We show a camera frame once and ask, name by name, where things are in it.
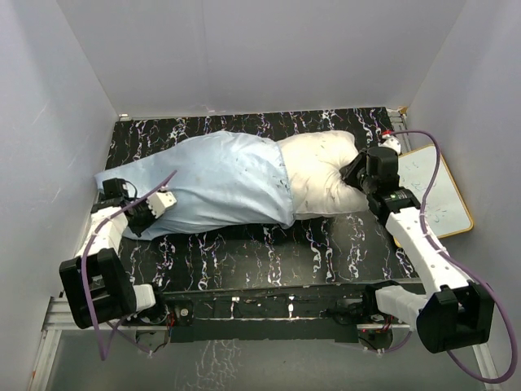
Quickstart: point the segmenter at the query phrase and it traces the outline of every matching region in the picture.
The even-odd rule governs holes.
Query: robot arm
[[[90,228],[80,251],[73,259],[62,262],[59,267],[59,275],[72,316],[79,328],[92,326],[81,280],[81,255],[96,227],[134,200],[129,197],[126,181],[119,178],[109,179],[103,183],[103,196],[104,200],[92,208]],[[123,231],[127,227],[140,236],[175,203],[172,192],[161,189],[150,195],[145,202],[110,219],[95,235],[87,254],[87,273],[90,294],[100,323],[147,309],[152,309],[147,314],[151,318],[159,317],[159,314],[154,316],[155,312],[162,310],[158,303],[159,292],[149,283],[132,285],[120,262],[117,250]]]
[[[349,186],[366,194],[371,212],[400,242],[426,291],[425,296],[416,295],[394,281],[369,285],[363,295],[364,313],[390,314],[408,323],[432,353],[486,342],[493,299],[427,241],[429,235],[443,248],[428,224],[423,233],[418,200],[399,186],[396,152],[372,147],[341,173]]]

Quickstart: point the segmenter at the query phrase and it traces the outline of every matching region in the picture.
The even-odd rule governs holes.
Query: marbled black surface
[[[385,108],[117,122],[107,169],[218,130],[274,140],[347,130],[360,149],[376,145],[391,128]],[[166,292],[416,277],[403,251],[369,212],[296,222],[287,230],[246,225],[151,242],[123,239],[120,257],[135,283],[153,280]]]

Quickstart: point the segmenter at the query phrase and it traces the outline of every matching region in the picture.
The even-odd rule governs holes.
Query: whiteboard
[[[439,238],[469,231],[474,226],[443,157],[441,162],[425,209],[426,220]],[[399,160],[400,185],[411,190],[422,202],[435,165],[436,149],[433,145],[404,154]]]

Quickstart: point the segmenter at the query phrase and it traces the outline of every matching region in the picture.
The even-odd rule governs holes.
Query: metal bar
[[[29,383],[28,391],[45,391],[49,382],[50,371],[55,362],[58,351],[60,330],[45,330],[42,332],[40,347],[38,348],[37,361],[34,366],[33,376]]]
[[[494,361],[492,360],[492,355],[490,354],[490,349],[488,348],[488,344],[474,345],[472,346],[474,350],[475,359],[478,362],[479,371],[481,372],[482,377],[487,377],[489,379],[496,379],[498,376],[496,366],[494,365]],[[484,383],[485,389],[501,391],[503,388],[500,384],[487,384]]]

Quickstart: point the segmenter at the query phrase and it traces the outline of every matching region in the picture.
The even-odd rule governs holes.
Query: purple cable
[[[432,187],[434,186],[434,181],[436,180],[436,176],[438,174],[438,169],[440,168],[440,157],[441,157],[441,151],[440,151],[440,145],[436,141],[436,139],[432,136],[432,134],[423,131],[423,130],[404,130],[400,132],[393,132],[392,134],[424,134],[428,138],[432,140],[432,143],[434,144],[434,147],[436,149],[436,165],[434,168],[434,173],[432,175],[431,181],[429,182],[429,186],[427,186],[427,189],[425,190],[425,194],[422,198],[422,204],[420,206],[420,226],[422,227],[423,234],[427,233],[427,224],[425,223],[425,207],[427,206],[427,196],[429,192],[431,191]],[[429,235],[426,235],[427,241],[429,244],[436,250],[440,251],[442,248],[438,247],[438,244],[433,240],[432,237]],[[497,296],[497,294],[488,286],[487,282],[479,277],[475,272],[470,270],[468,267],[463,265],[462,263],[456,261],[453,259],[450,255],[448,255],[445,251],[440,251],[440,255],[451,264],[455,265],[459,269],[463,270],[465,273],[467,273],[473,280],[477,281],[490,295],[490,297],[494,300],[496,303],[497,309],[499,310],[499,313],[501,314],[501,317],[503,318],[503,322],[505,322],[506,326],[506,332],[508,334],[508,337],[510,339],[510,347],[512,350],[512,356],[510,359],[510,366],[508,367],[508,370],[503,374],[502,376],[497,377],[496,379],[489,379],[486,377],[482,377],[481,375],[478,375],[471,371],[468,367],[466,367],[450,350],[447,351],[451,359],[458,365],[467,375],[472,376],[474,379],[483,381],[484,383],[489,384],[500,384],[505,381],[507,381],[515,372],[515,368],[518,365],[518,342],[515,339],[515,331],[514,331],[514,325],[510,321],[510,318],[508,317],[508,314],[506,313],[506,308],[501,302],[500,298]]]
[[[105,218],[103,221],[99,223],[99,225],[94,229],[94,233],[89,238],[89,241],[87,242],[87,245],[85,246],[85,251],[83,254],[81,254],[81,280],[83,282],[83,290],[85,292],[85,298],[87,301],[87,307],[89,307],[89,313],[90,313],[90,319],[92,320],[92,327],[94,328],[94,331],[96,332],[96,338],[98,339],[98,349],[99,349],[99,355],[101,356],[102,361],[105,361],[108,356],[108,350],[110,349],[110,345],[112,342],[112,338],[116,333],[123,336],[126,340],[131,342],[132,344],[136,345],[140,350],[142,350],[145,353],[151,354],[151,350],[146,348],[145,346],[139,344],[138,342],[132,340],[129,336],[124,334],[121,330],[118,330],[118,327],[121,325],[123,320],[125,318],[120,319],[116,325],[112,325],[112,323],[107,322],[107,324],[112,328],[111,335],[109,336],[109,340],[107,343],[107,347],[103,348],[103,338],[101,335],[101,331],[99,330],[99,323],[98,323],[98,317],[96,316],[96,311],[94,309],[94,303],[92,302],[92,296],[90,295],[90,288],[89,288],[89,280],[87,278],[87,257],[90,251],[90,248],[92,247],[92,244],[96,238],[96,235],[101,231],[103,226],[110,222],[114,217],[119,216],[120,214],[126,212],[130,208],[133,208],[137,204],[143,202],[146,200],[149,196],[154,194],[156,191],[158,191],[161,187],[166,186],[167,183],[172,179],[172,177],[177,173],[177,170],[174,170],[163,182],[161,182],[159,185],[154,187],[152,190],[150,190],[148,193],[146,193],[143,197],[135,200],[134,202],[126,205],[124,208],[121,208],[111,216]]]

